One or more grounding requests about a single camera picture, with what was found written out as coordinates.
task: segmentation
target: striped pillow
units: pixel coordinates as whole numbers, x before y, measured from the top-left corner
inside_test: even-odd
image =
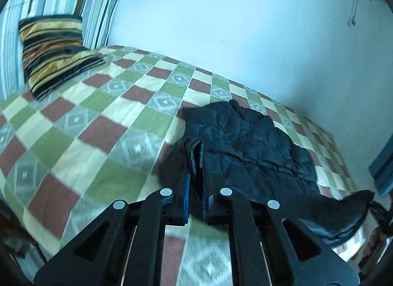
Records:
[[[19,22],[24,79],[38,99],[71,77],[104,63],[83,47],[82,17],[36,16]]]

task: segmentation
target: cushion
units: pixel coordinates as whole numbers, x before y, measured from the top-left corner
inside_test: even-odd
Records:
[[[83,47],[82,17],[36,16],[19,22],[24,79],[40,98],[82,71],[105,61]]]
[[[20,20],[52,14],[80,15],[83,46],[95,49],[108,43],[117,5],[118,0],[8,0],[0,14],[0,101],[24,85]]]

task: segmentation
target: wall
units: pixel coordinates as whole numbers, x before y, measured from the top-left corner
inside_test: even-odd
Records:
[[[393,131],[393,15],[383,0],[120,0],[109,42],[248,85],[332,132],[358,188]]]

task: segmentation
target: checkered bedspread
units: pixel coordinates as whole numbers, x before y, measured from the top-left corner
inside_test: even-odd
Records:
[[[268,114],[310,152],[322,194],[342,198],[355,190],[333,137],[290,108],[160,54],[122,46],[97,52],[105,65],[42,101],[25,88],[0,104],[1,191],[51,254],[112,201],[135,202],[160,188],[156,166],[183,135],[183,107],[236,99]],[[349,256],[361,239],[358,232],[337,252]],[[165,285],[176,280],[210,285],[212,279],[226,285],[231,280],[227,236],[196,219],[168,227],[163,265]]]

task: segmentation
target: silver screw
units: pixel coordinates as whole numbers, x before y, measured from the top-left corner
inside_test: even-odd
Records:
[[[160,190],[160,194],[162,196],[170,196],[172,194],[172,190],[170,188],[163,188]]]
[[[224,187],[224,188],[220,189],[220,193],[221,193],[221,195],[224,195],[224,196],[230,196],[230,195],[232,195],[232,190],[230,188]]]
[[[124,201],[116,201],[113,203],[113,208],[114,209],[123,209],[125,207]]]
[[[270,201],[268,201],[268,206],[271,209],[278,209],[280,207],[280,203],[277,202],[276,200],[270,200]]]

